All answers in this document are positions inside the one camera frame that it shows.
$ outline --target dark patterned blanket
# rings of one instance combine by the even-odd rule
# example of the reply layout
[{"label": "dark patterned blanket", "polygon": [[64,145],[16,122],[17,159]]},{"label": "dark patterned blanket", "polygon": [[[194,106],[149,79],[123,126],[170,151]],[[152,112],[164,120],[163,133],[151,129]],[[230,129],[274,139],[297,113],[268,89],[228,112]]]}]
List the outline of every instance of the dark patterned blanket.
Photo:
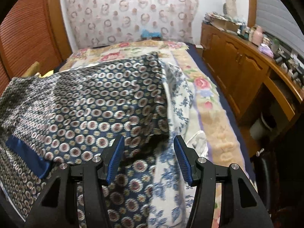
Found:
[{"label": "dark patterned blanket", "polygon": [[[156,53],[48,78],[13,78],[0,98],[0,125],[0,181],[24,219],[56,163],[88,161],[122,134],[123,161],[103,187],[108,212],[114,227],[146,226],[155,168],[148,142],[168,135]],[[85,227],[80,184],[78,217]]]}]

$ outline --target window blind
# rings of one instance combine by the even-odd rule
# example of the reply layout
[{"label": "window blind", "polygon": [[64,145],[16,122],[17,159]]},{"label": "window blind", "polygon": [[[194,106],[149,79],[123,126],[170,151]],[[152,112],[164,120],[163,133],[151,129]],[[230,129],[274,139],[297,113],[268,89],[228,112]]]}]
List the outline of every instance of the window blind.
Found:
[{"label": "window blind", "polygon": [[256,25],[304,57],[304,35],[280,0],[256,0]]}]

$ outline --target trash can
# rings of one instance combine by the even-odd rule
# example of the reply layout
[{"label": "trash can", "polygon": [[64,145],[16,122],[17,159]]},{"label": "trash can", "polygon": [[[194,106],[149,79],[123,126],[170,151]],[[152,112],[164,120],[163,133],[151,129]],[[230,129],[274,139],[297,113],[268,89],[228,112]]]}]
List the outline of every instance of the trash can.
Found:
[{"label": "trash can", "polygon": [[253,139],[260,140],[270,135],[276,126],[276,121],[272,115],[261,112],[261,117],[259,117],[250,128],[250,135]]}]

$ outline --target wooden countertop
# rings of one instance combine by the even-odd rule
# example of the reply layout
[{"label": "wooden countertop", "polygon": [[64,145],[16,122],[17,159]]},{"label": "wooden countertop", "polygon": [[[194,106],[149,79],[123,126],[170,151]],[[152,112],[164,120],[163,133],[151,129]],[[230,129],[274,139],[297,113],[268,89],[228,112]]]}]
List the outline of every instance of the wooden countertop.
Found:
[{"label": "wooden countertop", "polygon": [[276,62],[273,58],[261,53],[258,50],[258,47],[256,45],[254,45],[253,43],[251,43],[250,41],[241,39],[238,36],[234,36],[232,34],[223,32],[227,37],[235,40],[236,42],[244,45],[247,47],[247,49],[249,49],[251,52],[253,52],[257,57],[259,57],[261,60],[263,60],[271,69],[273,69],[276,74],[286,83],[286,85],[289,87],[289,89],[293,92],[293,94],[295,95],[296,99],[299,101],[299,103],[303,102],[304,99],[304,91],[297,85],[295,84],[291,78],[283,73],[281,71],[281,68],[276,65]]}]

